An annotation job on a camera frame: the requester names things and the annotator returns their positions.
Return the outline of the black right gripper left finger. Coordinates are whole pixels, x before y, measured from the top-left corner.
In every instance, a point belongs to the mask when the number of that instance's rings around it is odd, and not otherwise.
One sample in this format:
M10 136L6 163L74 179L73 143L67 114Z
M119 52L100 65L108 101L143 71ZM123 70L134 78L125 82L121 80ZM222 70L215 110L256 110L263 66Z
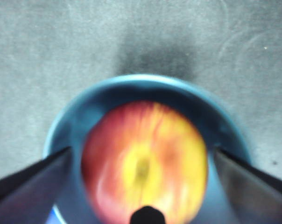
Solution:
M0 224L44 224L67 182L71 147L0 179Z

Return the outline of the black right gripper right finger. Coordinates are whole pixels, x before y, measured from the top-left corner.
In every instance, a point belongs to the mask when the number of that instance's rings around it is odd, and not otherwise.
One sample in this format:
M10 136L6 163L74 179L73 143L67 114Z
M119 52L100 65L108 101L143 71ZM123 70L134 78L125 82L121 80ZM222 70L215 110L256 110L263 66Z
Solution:
M282 224L282 180L216 147L214 162L233 211L242 224Z

